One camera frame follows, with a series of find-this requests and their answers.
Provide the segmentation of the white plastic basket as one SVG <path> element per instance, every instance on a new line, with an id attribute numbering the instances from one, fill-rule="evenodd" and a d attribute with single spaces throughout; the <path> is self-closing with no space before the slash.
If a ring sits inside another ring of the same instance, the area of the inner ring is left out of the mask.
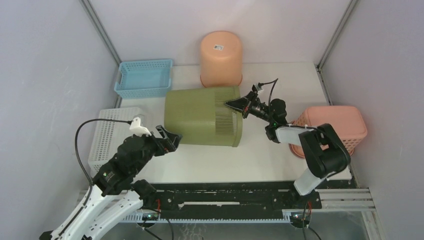
<path id="1" fill-rule="evenodd" d="M 139 117 L 142 125 L 146 126 L 148 120 L 147 112 L 140 107 L 103 109 L 99 113 L 100 119 L 111 119 L 120 121 L 131 121 Z M 132 136 L 130 125 L 121 122 L 98 121 L 88 157 L 90 174 L 94 176 L 100 167 L 107 163 L 116 153 L 119 145 Z"/>

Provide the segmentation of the green mesh waste bin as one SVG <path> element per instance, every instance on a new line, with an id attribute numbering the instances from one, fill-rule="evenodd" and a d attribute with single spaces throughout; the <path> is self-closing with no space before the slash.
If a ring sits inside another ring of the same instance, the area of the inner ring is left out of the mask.
<path id="1" fill-rule="evenodd" d="M 182 144 L 237 147 L 241 113 L 225 105 L 240 97 L 238 86 L 171 90 L 164 104 L 164 127 L 182 135 Z"/>

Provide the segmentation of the orange round bin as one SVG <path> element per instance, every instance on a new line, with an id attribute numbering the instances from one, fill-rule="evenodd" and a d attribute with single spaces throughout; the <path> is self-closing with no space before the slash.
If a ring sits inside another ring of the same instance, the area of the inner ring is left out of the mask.
<path id="1" fill-rule="evenodd" d="M 200 82 L 206 87 L 238 86 L 243 80 L 243 45 L 229 31 L 214 31 L 200 43 Z"/>

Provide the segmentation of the blue plastic basket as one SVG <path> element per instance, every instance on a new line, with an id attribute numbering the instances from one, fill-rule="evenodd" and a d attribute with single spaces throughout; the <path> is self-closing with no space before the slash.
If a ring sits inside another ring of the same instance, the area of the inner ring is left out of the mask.
<path id="1" fill-rule="evenodd" d="M 122 99 L 161 98 L 172 89 L 172 59 L 125 61 L 114 91 Z"/>

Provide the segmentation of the pink plastic basket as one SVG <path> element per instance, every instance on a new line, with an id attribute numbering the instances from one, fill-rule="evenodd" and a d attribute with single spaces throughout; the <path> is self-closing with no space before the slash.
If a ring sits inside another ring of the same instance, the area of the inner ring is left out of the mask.
<path id="1" fill-rule="evenodd" d="M 368 134 L 363 117 L 354 106 L 311 106 L 291 123 L 297 126 L 311 127 L 330 124 L 350 155 Z"/>

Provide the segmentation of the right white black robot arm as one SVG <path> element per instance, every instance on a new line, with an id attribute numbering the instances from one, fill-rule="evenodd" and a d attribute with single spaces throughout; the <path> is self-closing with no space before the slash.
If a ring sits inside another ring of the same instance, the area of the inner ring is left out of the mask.
<path id="1" fill-rule="evenodd" d="M 329 177 L 344 171 L 351 163 L 348 150 L 329 123 L 307 126 L 287 122 L 286 103 L 282 99 L 275 98 L 264 103 L 257 92 L 251 91 L 243 97 L 225 102 L 225 105 L 241 113 L 244 119 L 253 115 L 268 122 L 265 133 L 270 141 L 301 147 L 307 168 L 290 190 L 289 203 L 295 208 L 307 204 L 308 194 Z"/>

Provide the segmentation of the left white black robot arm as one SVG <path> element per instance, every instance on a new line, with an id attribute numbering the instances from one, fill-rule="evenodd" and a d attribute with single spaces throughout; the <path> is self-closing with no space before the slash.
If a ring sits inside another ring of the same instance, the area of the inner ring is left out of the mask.
<path id="1" fill-rule="evenodd" d="M 90 189 L 71 215 L 41 240 L 95 240 L 101 238 L 129 213 L 156 203 L 156 189 L 135 176 L 153 157 L 175 152 L 183 136 L 156 126 L 161 137 L 143 127 L 127 137 L 116 153 L 94 176 Z"/>

